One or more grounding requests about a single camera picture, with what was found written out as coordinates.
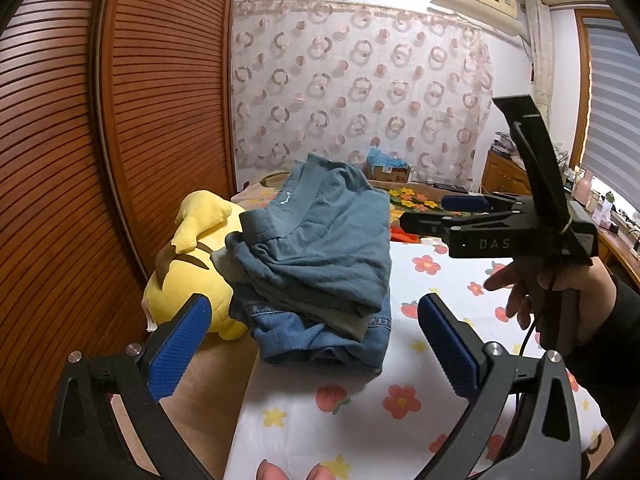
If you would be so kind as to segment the black sleeved right forearm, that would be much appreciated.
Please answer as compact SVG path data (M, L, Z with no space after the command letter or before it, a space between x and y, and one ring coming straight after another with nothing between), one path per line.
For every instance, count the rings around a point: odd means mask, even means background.
M596 400L614 440L639 405L639 295L618 278L614 308L566 359L568 370Z

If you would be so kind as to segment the left hand fingertips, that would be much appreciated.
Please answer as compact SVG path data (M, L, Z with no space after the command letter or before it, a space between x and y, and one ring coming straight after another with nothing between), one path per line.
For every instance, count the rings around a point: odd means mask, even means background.
M256 471L256 480L290 480L290 477L277 465L263 460ZM306 480L335 480L335 476L328 467L321 464L314 465Z

